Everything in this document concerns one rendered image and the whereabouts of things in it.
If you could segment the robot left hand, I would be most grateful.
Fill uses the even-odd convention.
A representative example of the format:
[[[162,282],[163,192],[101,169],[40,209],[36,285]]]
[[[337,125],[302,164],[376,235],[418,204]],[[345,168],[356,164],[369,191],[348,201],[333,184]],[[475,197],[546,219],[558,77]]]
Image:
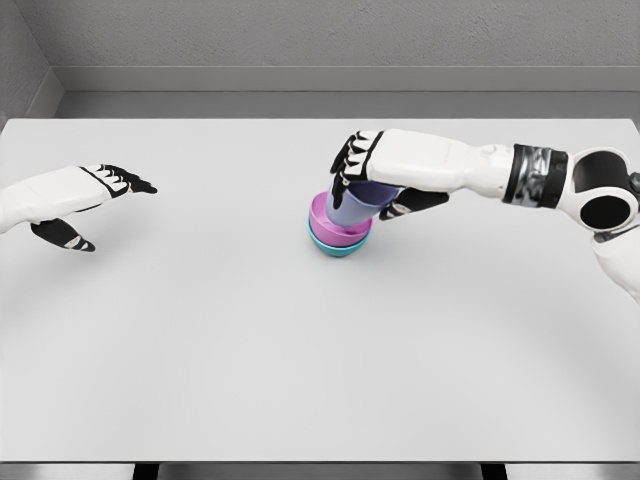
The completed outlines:
[[[69,166],[24,179],[33,220],[25,222],[39,238],[57,247],[93,252],[95,246],[63,218],[96,208],[129,193],[155,194],[148,181],[119,166]]]

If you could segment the purple cup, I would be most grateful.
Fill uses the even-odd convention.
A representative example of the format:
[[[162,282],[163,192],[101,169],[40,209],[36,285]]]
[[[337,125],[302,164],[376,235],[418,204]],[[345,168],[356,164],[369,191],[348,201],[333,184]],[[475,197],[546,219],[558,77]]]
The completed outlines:
[[[400,188],[373,181],[352,182],[342,195],[338,208],[334,207],[332,190],[327,193],[326,216],[340,227],[363,223],[389,205],[400,192]]]

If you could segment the teal bowl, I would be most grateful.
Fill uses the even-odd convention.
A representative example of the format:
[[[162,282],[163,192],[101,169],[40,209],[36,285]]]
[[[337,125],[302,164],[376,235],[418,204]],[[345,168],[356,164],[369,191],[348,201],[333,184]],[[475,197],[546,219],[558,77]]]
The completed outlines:
[[[324,254],[341,258],[359,250],[372,229],[371,219],[359,224],[343,227],[327,219],[308,218],[308,231],[312,242]]]

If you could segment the pink bowl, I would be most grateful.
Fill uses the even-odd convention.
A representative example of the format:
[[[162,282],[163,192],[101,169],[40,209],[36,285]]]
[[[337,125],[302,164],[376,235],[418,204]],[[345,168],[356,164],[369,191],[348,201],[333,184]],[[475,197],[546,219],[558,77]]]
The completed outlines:
[[[327,192],[317,194],[311,201],[308,229],[312,240],[328,255],[344,257],[359,249],[373,226],[373,219],[349,227],[334,224],[326,214]]]

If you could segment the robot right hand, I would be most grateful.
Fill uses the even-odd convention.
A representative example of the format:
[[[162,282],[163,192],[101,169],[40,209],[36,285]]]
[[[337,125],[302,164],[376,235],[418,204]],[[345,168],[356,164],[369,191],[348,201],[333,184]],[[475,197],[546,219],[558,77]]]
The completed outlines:
[[[447,165],[453,146],[444,137],[400,129],[352,134],[330,168],[333,207],[341,206],[350,185],[364,181],[402,189],[380,212],[382,221],[447,202],[462,186],[461,173]]]

